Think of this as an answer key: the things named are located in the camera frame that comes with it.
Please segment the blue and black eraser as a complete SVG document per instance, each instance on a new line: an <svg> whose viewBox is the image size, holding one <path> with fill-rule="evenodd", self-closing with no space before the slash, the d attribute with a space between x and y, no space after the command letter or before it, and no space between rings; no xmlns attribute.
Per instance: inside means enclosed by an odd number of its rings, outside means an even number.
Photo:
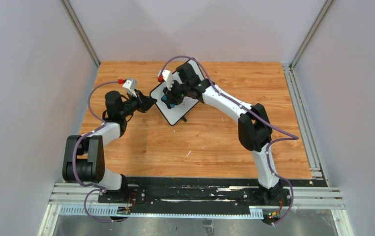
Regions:
<svg viewBox="0 0 375 236"><path fill-rule="evenodd" d="M165 103L165 105L166 105L167 103L172 103L172 104L174 104L174 100L171 99L171 98L169 98L169 97L167 96L167 102L164 102L164 103Z"/></svg>

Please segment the black framed whiteboard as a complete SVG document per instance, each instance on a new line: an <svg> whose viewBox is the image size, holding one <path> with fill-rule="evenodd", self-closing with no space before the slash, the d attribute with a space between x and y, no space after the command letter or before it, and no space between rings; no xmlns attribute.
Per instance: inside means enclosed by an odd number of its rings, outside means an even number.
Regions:
<svg viewBox="0 0 375 236"><path fill-rule="evenodd" d="M171 72L174 77L174 83L184 83L191 87L191 90L187 95L185 95L185 97L203 100L202 93L209 86L209 84L207 78L194 58L188 58L182 65L178 66L174 71ZM179 104L172 109L168 109L165 103L161 101L161 97L164 95L163 88L166 86L161 73L162 71L159 72L158 75L159 85L157 85L150 92L150 96L157 100L155 105L167 123L169 125L175 125L181 120L180 118L186 112L186 108L184 108L182 104Z"/></svg>

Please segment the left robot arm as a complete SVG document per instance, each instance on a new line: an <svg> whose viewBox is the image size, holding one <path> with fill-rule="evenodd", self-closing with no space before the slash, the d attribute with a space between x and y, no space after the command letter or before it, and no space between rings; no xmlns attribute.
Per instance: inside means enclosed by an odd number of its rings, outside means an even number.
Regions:
<svg viewBox="0 0 375 236"><path fill-rule="evenodd" d="M125 101L123 97L115 90L105 94L102 124L86 134L67 138L62 166L64 181L83 187L93 186L102 194L112 192L119 201L129 194L127 179L106 168L104 148L124 134L128 116L135 111L146 113L157 102L139 90Z"/></svg>

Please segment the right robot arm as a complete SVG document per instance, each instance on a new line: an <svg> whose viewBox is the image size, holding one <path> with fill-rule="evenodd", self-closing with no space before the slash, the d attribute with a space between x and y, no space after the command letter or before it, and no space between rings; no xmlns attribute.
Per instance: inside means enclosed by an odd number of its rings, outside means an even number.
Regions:
<svg viewBox="0 0 375 236"><path fill-rule="evenodd" d="M251 105L225 93L210 79L199 62L195 70L188 60L171 72L162 68L157 80L163 84L161 102L168 110L182 105L190 98L210 105L236 121L238 139L242 146L251 152L258 170L259 188L265 199L274 199L281 189L272 163L272 126L265 107L260 103Z"/></svg>

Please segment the metal whiteboard stand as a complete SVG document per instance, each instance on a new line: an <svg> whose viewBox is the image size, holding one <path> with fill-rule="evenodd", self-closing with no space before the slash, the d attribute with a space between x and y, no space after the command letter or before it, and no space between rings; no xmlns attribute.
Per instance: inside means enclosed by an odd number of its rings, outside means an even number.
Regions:
<svg viewBox="0 0 375 236"><path fill-rule="evenodd" d="M200 99L193 99L193 98L190 98L190 97L185 97L183 99L183 102L181 103L183 105L184 108L186 108L186 112L184 113L184 115L181 116L181 120L183 122L186 122L187 121L187 118L186 118L186 115L198 104L204 104L204 101L203 100L200 100Z"/></svg>

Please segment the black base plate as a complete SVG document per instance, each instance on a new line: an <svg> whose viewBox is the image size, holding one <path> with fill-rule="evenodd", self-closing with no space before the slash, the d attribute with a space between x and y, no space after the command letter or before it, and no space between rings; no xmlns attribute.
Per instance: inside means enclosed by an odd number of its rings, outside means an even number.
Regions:
<svg viewBox="0 0 375 236"><path fill-rule="evenodd" d="M265 199L256 178L127 177L129 194L119 201L112 192L98 197L103 204L126 204L134 213L241 215L251 206L278 210L297 202L299 187L326 187L319 179L286 181L274 199Z"/></svg>

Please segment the aluminium frame rail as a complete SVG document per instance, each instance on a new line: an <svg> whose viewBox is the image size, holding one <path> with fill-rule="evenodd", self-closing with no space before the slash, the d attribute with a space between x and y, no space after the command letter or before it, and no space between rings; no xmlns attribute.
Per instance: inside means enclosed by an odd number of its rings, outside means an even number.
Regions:
<svg viewBox="0 0 375 236"><path fill-rule="evenodd" d="M59 229L57 220L62 215L99 217L106 222L126 217L256 220L274 226L304 210L330 213L337 235L353 235L337 188L285 187L275 197L269 197L257 186L206 183L130 184L126 194L56 183L39 235L52 236Z"/></svg>

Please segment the left corner aluminium post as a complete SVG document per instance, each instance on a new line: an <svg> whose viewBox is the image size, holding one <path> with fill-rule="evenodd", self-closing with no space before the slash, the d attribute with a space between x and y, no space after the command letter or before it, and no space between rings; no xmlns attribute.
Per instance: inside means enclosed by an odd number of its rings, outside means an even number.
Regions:
<svg viewBox="0 0 375 236"><path fill-rule="evenodd" d="M77 16L74 7L70 0L60 0L66 15L68 16L71 24L73 25L74 29L76 30L82 44L84 45L86 51L88 52L91 60L93 61L94 65L99 68L101 64L101 60L99 59L93 45L90 42L88 35L86 34L84 27Z"/></svg>

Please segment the corner aluminium post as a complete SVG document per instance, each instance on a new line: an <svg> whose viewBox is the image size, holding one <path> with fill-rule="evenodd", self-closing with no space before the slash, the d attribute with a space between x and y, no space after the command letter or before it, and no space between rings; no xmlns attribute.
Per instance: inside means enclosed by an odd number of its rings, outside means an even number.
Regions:
<svg viewBox="0 0 375 236"><path fill-rule="evenodd" d="M93 61L94 65L99 68L101 64L101 60L99 59L93 45L90 42L88 35L86 34L84 27L77 16L74 7L70 0L60 0L66 15L68 16L71 24L73 25L74 29L76 30L82 44L84 45L86 51L88 52L91 60Z"/></svg>
<svg viewBox="0 0 375 236"><path fill-rule="evenodd" d="M317 14L315 20L311 24L306 36L304 37L301 45L299 46L296 54L294 55L291 63L289 64L289 68L291 70L295 69L299 62L301 61L307 47L311 43L313 37L315 36L317 30L321 26L322 22L324 21L325 17L327 16L328 12L330 11L330 8L333 6L335 3L335 0L325 0L323 2L323 5Z"/></svg>

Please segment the right side aluminium rail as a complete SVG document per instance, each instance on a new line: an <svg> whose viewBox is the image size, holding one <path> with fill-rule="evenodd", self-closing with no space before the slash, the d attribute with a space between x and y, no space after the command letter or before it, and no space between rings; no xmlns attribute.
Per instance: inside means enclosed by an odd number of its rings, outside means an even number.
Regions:
<svg viewBox="0 0 375 236"><path fill-rule="evenodd" d="M297 74L294 68L287 63L282 64L282 69L288 86L291 102L293 104L312 178L323 180L328 184L329 181L322 166L322 159L314 136L314 129L309 118L306 99L304 98Z"/></svg>

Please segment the right corner aluminium post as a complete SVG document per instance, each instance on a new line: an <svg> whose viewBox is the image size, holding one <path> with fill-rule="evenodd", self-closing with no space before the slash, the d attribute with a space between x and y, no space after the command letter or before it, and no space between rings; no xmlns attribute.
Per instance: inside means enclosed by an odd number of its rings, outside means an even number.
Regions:
<svg viewBox="0 0 375 236"><path fill-rule="evenodd" d="M335 0L325 0L323 2L323 5L317 14L315 20L311 24L306 36L304 37L301 45L299 46L296 54L294 55L291 63L289 64L289 68L291 70L295 69L299 62L301 61L307 47L311 43L313 37L315 36L317 30L321 26L322 22L324 21L325 17L327 16L328 12L330 11L330 8L333 6L335 3Z"/></svg>

